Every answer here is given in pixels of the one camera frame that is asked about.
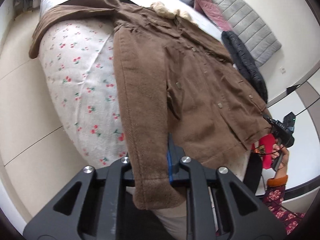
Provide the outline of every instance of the blue strip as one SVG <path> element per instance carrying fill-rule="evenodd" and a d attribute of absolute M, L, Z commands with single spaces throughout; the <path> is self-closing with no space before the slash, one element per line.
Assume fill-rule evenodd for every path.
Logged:
<path fill-rule="evenodd" d="M 169 182 L 171 184 L 173 182 L 173 177 L 172 177 L 172 161 L 171 161 L 171 154 L 169 149 L 167 151 L 167 162 L 168 162 Z"/>

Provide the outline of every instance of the black puffer jacket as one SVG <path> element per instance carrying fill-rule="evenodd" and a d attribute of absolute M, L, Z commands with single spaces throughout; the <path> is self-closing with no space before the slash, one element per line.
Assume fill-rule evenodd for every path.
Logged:
<path fill-rule="evenodd" d="M 231 58 L 241 75 L 249 81 L 261 98 L 267 103 L 268 92 L 266 83 L 247 47 L 233 31 L 222 32 L 221 37 L 224 46 L 231 54 Z"/>

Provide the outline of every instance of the wall outlet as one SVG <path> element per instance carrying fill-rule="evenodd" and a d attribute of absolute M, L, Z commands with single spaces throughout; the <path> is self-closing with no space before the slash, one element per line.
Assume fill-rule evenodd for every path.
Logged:
<path fill-rule="evenodd" d="M 284 73 L 285 73 L 285 68 L 284 68 L 284 67 L 281 67 L 281 68 L 280 68 L 280 72 L 281 72 L 281 74 L 284 74 Z"/>

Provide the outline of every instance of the brown jacket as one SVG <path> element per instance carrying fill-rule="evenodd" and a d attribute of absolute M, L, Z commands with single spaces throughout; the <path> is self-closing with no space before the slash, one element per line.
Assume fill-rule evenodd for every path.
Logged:
<path fill-rule="evenodd" d="M 119 0 L 69 0 L 44 15 L 30 57 L 56 22 L 98 16 L 115 25 L 114 68 L 138 208 L 184 200 L 168 180 L 168 132 L 186 155 L 210 168 L 228 167 L 269 133 L 261 115 L 266 104 L 223 45 L 181 17 L 161 18 Z"/>

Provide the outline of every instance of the snap button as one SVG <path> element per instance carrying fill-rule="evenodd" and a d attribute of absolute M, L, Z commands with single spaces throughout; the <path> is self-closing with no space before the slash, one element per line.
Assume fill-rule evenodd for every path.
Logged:
<path fill-rule="evenodd" d="M 177 82 L 176 85 L 179 89 L 181 89 L 181 84 L 179 82 Z"/>

